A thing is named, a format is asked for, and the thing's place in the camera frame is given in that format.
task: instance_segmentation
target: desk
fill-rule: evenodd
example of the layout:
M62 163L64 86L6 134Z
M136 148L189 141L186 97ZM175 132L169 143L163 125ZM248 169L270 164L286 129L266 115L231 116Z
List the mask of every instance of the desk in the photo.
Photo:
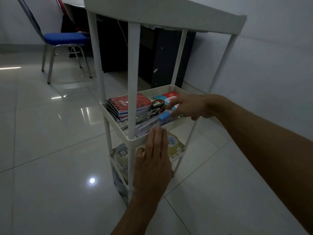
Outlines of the desk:
M74 23L88 29L84 0L62 0ZM97 16L98 37L103 72L126 71L128 63L128 23ZM181 31L141 26L138 74L151 88L171 83L181 39ZM182 86L195 32L188 32L175 85Z

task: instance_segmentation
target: bottom shelf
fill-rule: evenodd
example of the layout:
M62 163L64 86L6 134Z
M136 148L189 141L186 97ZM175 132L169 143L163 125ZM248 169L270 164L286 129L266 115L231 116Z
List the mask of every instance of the bottom shelf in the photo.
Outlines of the bottom shelf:
M184 147L185 147L185 145L182 142L179 142L178 152L176 154L174 154L172 157L170 157L171 163L175 162L176 160L178 160L179 158L181 158L181 157L183 157L185 155L186 150L184 149ZM115 171L118 174L120 182L123 183L123 185L125 186L127 191L130 191L130 188L128 187L128 181L125 180L123 175L122 175L122 173L123 173L122 172L122 167L123 166L121 164L119 164L117 162L117 160L116 160L116 155L115 155L116 149L117 148L113 149L113 153L110 154L109 159L110 159L111 164L113 165Z

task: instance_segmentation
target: finger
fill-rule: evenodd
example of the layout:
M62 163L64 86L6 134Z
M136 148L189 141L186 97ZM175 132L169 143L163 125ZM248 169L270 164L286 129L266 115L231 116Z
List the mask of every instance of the finger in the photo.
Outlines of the finger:
M191 119L192 119L193 121L196 121L198 118L200 118L200 117L191 117Z
M163 129L162 139L161 139L161 159L162 160L168 157L167 148L168 148L167 131L166 129Z
M154 140L153 140L152 159L154 161L158 161L160 159L161 139L162 139L162 128L158 126L156 128L156 132L155 132Z
M151 160L152 159L152 151L153 151L153 139L155 134L155 128L150 129L150 132L148 134L148 140L146 144L146 153L145 153L145 160Z
M144 148L138 148L136 152L136 163L135 167L140 168L143 162L145 161L145 157L143 156Z
M181 104L182 103L182 98L180 96L172 99L168 105L166 106L166 110L170 110L171 108L173 108L174 105L177 105L177 104Z
M183 114L183 113L182 113L182 106L179 105L179 106L177 107L177 109L172 112L171 117L172 117L172 118L176 118L176 117L178 117L178 116L180 116L180 115L182 115L182 114Z

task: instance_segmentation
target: shelf tray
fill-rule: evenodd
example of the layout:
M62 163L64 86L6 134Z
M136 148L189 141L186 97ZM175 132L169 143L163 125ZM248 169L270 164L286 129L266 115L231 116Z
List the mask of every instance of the shelf tray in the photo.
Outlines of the shelf tray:
M176 160L178 160L179 158L181 158L182 156L184 156L186 154L186 150L184 149L185 145L182 142L179 142L179 147L181 148L181 153L176 155L176 156L170 157L171 163L175 162ZM122 173L121 173L122 165L120 165L116 160L116 156L115 156L116 149L117 149L117 147L113 149L112 154L109 154L109 159L110 159L113 167L115 168L118 176L120 177L121 181L123 182L124 186L129 191L130 189L127 185L127 182L125 181L125 179L123 178Z
M149 89L149 90L144 90L144 91L140 91L139 93L143 94L145 97L147 97L149 99L149 98L154 97L156 95L165 94L165 93L168 93L170 91L174 91L179 95L188 94L187 92L180 89L179 87L171 86L171 85L166 85L166 86L161 86L161 87L157 87L157 88L153 88L153 89ZM125 134L125 131L120 129L119 125L117 124L115 119L112 117L112 115L107 111L107 109L102 104L102 102L100 102L100 107L101 107L101 111L102 111L104 117L109 121L110 125L113 127L116 134L119 136L119 138L122 140L122 142L125 143L125 145L128 149L134 149L140 145L146 144L148 134L145 134L145 135L143 135L139 138L135 138L133 140L129 140L127 135ZM178 126L180 126L186 122L187 122L187 118L182 117L182 118L174 120L174 121L172 121L166 125L163 125L162 128L165 128L167 131L170 131L170 130L172 130L172 129L174 129L174 128L176 128L176 127L178 127Z

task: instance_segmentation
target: right hand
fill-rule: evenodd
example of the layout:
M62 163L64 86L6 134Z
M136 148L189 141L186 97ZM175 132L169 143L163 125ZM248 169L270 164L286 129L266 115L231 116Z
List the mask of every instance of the right hand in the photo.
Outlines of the right hand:
M219 97L221 96L215 94L181 95L172 99L166 106L166 110L179 104L177 109L171 114L171 117L175 118L183 115L184 117L191 117L192 120L197 120L200 116L210 118L214 116L214 113L209 106Z

